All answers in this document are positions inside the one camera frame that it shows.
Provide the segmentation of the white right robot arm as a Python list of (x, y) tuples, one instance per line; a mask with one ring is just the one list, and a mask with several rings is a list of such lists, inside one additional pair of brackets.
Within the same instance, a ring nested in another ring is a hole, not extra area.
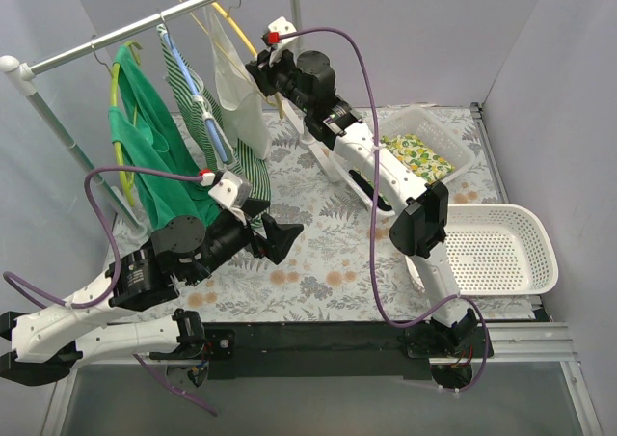
[(461, 297), (445, 247), (448, 190), (416, 176), (379, 144), (378, 125), (367, 124), (335, 88), (335, 71), (318, 51), (299, 56), (263, 50), (245, 65), (264, 95), (282, 95), (300, 109), (304, 126), (328, 150), (371, 180), (373, 196), (385, 198), (396, 219), (393, 246), (410, 258), (430, 300), (430, 313), (402, 323), (424, 352), (458, 356), (469, 348), (479, 316)]

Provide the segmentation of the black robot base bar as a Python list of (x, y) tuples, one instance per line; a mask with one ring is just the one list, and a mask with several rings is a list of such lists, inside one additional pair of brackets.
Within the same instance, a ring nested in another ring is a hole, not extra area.
[(470, 381), (470, 361), (493, 349), (475, 327), (452, 340), (430, 322), (396, 329), (379, 321), (205, 322), (211, 379), (400, 377), (430, 381), (454, 368)]

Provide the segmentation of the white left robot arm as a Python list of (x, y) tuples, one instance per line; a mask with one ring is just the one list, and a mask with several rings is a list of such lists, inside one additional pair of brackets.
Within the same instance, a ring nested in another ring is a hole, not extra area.
[(1, 336), (11, 344), (1, 357), (2, 378), (34, 387), (117, 356), (208, 357), (213, 338), (195, 311), (178, 308), (139, 323), (124, 318), (175, 300), (179, 284), (198, 284), (241, 251), (281, 263), (304, 227), (279, 224), (269, 214), (261, 222), (264, 234), (228, 210), (210, 225), (190, 215), (175, 217), (67, 300), (35, 313), (2, 314)]

